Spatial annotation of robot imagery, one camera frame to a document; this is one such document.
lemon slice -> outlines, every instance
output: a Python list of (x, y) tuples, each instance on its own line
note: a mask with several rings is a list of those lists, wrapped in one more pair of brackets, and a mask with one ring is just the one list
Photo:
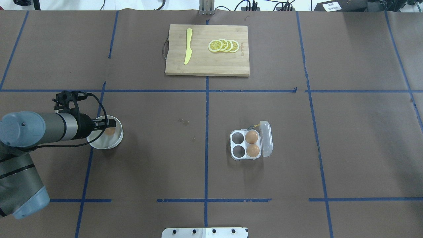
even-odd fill
[(223, 47), (223, 42), (221, 40), (214, 40), (209, 43), (209, 50), (211, 52), (217, 52)]
[(227, 42), (228, 42), (228, 47), (223, 52), (229, 52), (232, 50), (232, 47), (233, 47), (232, 41), (227, 41)]
[(239, 50), (239, 43), (237, 41), (231, 41), (232, 49), (229, 51), (231, 53), (235, 53)]
[(229, 41), (228, 40), (225, 40), (225, 39), (219, 39), (221, 42), (222, 42), (222, 44), (223, 44), (223, 46), (222, 46), (222, 48), (219, 50), (219, 51), (224, 51), (224, 50), (226, 50), (227, 48), (228, 48), (228, 45), (229, 45)]

white egg carton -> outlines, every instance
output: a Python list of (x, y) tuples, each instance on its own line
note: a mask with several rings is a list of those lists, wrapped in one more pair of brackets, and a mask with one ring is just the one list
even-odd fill
[[(258, 134), (258, 140), (253, 143), (259, 147), (259, 154), (256, 157), (250, 157), (247, 154), (247, 149), (250, 145), (245, 140), (245, 135), (255, 131)], [(231, 146), (231, 156), (234, 160), (256, 160), (261, 155), (268, 157), (273, 151), (272, 130), (269, 122), (260, 121), (260, 133), (256, 130), (234, 130), (229, 137), (229, 144)]]

plastic knife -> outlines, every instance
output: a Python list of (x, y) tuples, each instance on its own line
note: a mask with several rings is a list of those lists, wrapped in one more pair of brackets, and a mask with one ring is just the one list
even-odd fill
[(185, 62), (184, 64), (187, 65), (188, 62), (191, 59), (191, 55), (192, 55), (192, 49), (190, 48), (191, 45), (191, 37), (192, 37), (192, 29), (188, 28), (187, 29), (187, 51), (185, 53)]

wooden cutting board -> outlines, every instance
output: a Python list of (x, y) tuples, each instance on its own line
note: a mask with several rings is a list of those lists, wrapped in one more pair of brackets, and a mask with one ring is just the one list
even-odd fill
[[(192, 55), (185, 65), (187, 29), (192, 29)], [(209, 42), (235, 40), (240, 49), (235, 53), (210, 52)], [(248, 27), (235, 25), (170, 25), (167, 75), (245, 76), (250, 75)]]

blue tape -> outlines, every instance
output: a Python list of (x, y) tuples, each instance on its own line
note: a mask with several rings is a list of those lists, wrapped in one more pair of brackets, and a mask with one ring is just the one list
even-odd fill
[(84, 210), (85, 196), (87, 194), (88, 179), (90, 177), (90, 170), (91, 170), (91, 162), (93, 160), (93, 153), (94, 153), (94, 149), (91, 147), (90, 157), (88, 159), (87, 173), (85, 174), (84, 189), (82, 191), (82, 199), (81, 199), (81, 206), (80, 206), (80, 211), (79, 211), (79, 215), (78, 215), (78, 222), (77, 222), (77, 227), (76, 227), (76, 230), (75, 230), (75, 238), (78, 238), (79, 230), (80, 230), (80, 227), (81, 227), (82, 212)]
[(1, 92), (62, 92), (67, 91), (82, 91), (82, 92), (101, 92), (100, 89), (1, 89)]
[(145, 92), (145, 93), (205, 93), (205, 90), (184, 89), (107, 89), (105, 92)]
[(118, 16), (119, 16), (119, 11), (116, 11), (115, 25), (113, 26), (112, 40), (110, 41), (109, 58), (112, 58), (112, 49), (113, 49), (113, 42), (115, 40), (116, 25), (118, 24)]
[(54, 199), (51, 198), (50, 202), (81, 202), (81, 199)]
[(111, 199), (85, 199), (84, 202), (112, 202)]
[(408, 93), (407, 90), (305, 90), (312, 93)]
[[(50, 202), (82, 202), (82, 199), (53, 198)], [(111, 199), (85, 199), (84, 202), (112, 202)]]
[(407, 85), (408, 92), (410, 93), (410, 97), (411, 97), (411, 100), (412, 100), (412, 103), (413, 103), (414, 111), (416, 112), (417, 120), (419, 121), (420, 130), (423, 133), (422, 119), (420, 117), (419, 110), (417, 109), (416, 101), (414, 100), (414, 96), (413, 96), (413, 93), (411, 91), (411, 87), (410, 87), (410, 83), (408, 82), (407, 75), (405, 74), (405, 70), (404, 70), (404, 66), (403, 66), (402, 61), (401, 61), (401, 57), (399, 56), (398, 48), (396, 46), (394, 36), (392, 34), (391, 25), (389, 24), (389, 18), (388, 18), (387, 11), (385, 11), (385, 18), (386, 18), (386, 23), (388, 25), (389, 35), (391, 36), (392, 45), (394, 46), (395, 54), (397, 55), (399, 65), (401, 67), (402, 75), (404, 76), (405, 84)]
[[(103, 87), (102, 87), (102, 94), (100, 95), (100, 102), (101, 103), (103, 103), (103, 98), (104, 98), (104, 91), (105, 91), (105, 89), (106, 89), (106, 82), (104, 82), (103, 83)], [(98, 111), (97, 111), (97, 117), (99, 117), (100, 116), (100, 113), (101, 113), (101, 106), (99, 105), (99, 109), (98, 109)]]
[(24, 18), (24, 21), (22, 22), (21, 30), (19, 31), (18, 37), (16, 38), (15, 45), (13, 46), (12, 53), (10, 54), (10, 57), (9, 57), (9, 62), (7, 63), (6, 69), (4, 70), (3, 78), (0, 83), (0, 90), (2, 89), (4, 81), (6, 80), (7, 72), (9, 71), (10, 63), (12, 62), (13, 56), (15, 55), (16, 47), (18, 46), (19, 39), (21, 38), (22, 31), (24, 30), (24, 27), (25, 27), (26, 20), (28, 19), (28, 14), (29, 14), (29, 11), (27, 11), (27, 13), (25, 14), (25, 18)]
[(208, 204), (209, 198), (209, 77), (206, 76), (206, 138), (205, 138), (205, 153), (204, 153), (204, 227), (208, 224)]
[(204, 199), (202, 198), (158, 199), (157, 202), (204, 202)]
[(210, 198), (208, 202), (270, 202), (271, 198), (229, 198), (229, 199), (217, 199)]
[(372, 202), (372, 201), (423, 201), (423, 197), (338, 197), (309, 198), (309, 202)]
[[(311, 91), (310, 81), (309, 81), (309, 78), (308, 78), (307, 68), (305, 67), (306, 61), (305, 61), (304, 44), (302, 42), (301, 25), (300, 25), (300, 22), (299, 22), (298, 12), (296, 12), (296, 14), (297, 14), (299, 41), (300, 41), (300, 44), (301, 44), (302, 62), (304, 64), (304, 74), (305, 74), (305, 78), (307, 79), (308, 100), (310, 101), (311, 117), (312, 117), (312, 120), (313, 120), (313, 127), (314, 127), (314, 137), (316, 139), (317, 150), (319, 152), (321, 183), (322, 183), (322, 186), (323, 186), (324, 197), (327, 198), (326, 181), (325, 181), (325, 178), (324, 178), (323, 162), (322, 162), (322, 159), (321, 159), (319, 135), (317, 134), (316, 118), (314, 116), (313, 99), (311, 97), (311, 92), (310, 92)], [(326, 201), (325, 205), (326, 205), (327, 223), (328, 223), (328, 227), (329, 227), (329, 235), (330, 235), (331, 238), (333, 238), (332, 219), (330, 217), (329, 202)]]
[(157, 202), (270, 202), (271, 198), (176, 198), (176, 199), (158, 199)]
[(242, 90), (242, 89), (224, 89), (224, 90), (209, 90), (211, 93), (296, 93), (298, 88), (290, 89), (290, 90)]

